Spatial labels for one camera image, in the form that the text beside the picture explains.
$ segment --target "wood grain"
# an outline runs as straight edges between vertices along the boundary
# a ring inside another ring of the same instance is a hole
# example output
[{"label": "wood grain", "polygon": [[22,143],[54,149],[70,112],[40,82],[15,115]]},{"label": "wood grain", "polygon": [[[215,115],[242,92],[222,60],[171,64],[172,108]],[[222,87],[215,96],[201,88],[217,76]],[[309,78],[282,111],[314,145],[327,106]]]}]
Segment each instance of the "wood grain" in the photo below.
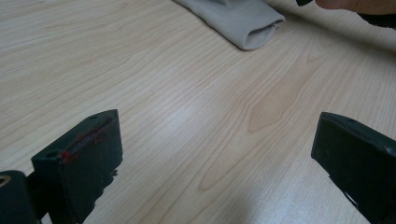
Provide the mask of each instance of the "wood grain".
[{"label": "wood grain", "polygon": [[310,150],[321,111],[396,138],[396,33],[268,3],[287,21],[241,51],[172,1],[0,1],[0,170],[117,108],[86,223],[367,223]]}]

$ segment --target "folded fabric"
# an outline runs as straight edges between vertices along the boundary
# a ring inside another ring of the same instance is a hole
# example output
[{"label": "folded fabric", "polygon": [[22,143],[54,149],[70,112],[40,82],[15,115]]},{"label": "folded fabric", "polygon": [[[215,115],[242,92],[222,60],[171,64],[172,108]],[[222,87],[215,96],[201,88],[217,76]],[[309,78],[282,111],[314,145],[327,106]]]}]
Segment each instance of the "folded fabric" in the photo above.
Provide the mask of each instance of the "folded fabric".
[{"label": "folded fabric", "polygon": [[285,20],[262,0],[174,0],[202,18],[240,49],[267,43]]}]

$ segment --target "black object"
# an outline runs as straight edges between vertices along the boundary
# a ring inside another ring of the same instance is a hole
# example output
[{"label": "black object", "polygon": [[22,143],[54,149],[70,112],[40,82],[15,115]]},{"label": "black object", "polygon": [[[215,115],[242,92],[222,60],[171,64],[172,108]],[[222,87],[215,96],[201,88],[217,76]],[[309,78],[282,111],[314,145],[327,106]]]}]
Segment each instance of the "black object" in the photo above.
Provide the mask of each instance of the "black object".
[{"label": "black object", "polygon": [[396,142],[354,119],[322,113],[311,157],[371,223],[396,223]]},{"label": "black object", "polygon": [[32,158],[35,171],[0,173],[0,223],[82,223],[122,161],[117,110],[84,119]]},{"label": "black object", "polygon": [[296,0],[297,5],[299,7],[303,7],[305,5],[307,5],[308,3],[312,2],[313,0]]},{"label": "black object", "polygon": [[[313,0],[296,0],[297,5],[299,7],[303,7],[312,1]],[[396,14],[367,15],[367,14],[358,13],[358,15],[372,25],[386,27],[386,28],[396,28]]]}]

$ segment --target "table surface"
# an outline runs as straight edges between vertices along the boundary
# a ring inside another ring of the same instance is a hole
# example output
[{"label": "table surface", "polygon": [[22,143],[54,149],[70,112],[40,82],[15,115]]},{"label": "table surface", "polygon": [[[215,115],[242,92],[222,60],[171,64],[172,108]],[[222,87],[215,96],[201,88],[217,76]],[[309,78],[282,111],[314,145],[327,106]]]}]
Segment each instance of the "table surface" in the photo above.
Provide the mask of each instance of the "table surface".
[{"label": "table surface", "polygon": [[85,223],[367,223],[310,158],[322,111],[396,138],[396,33],[314,3],[242,51],[160,0],[0,1],[0,170],[117,108]]}]

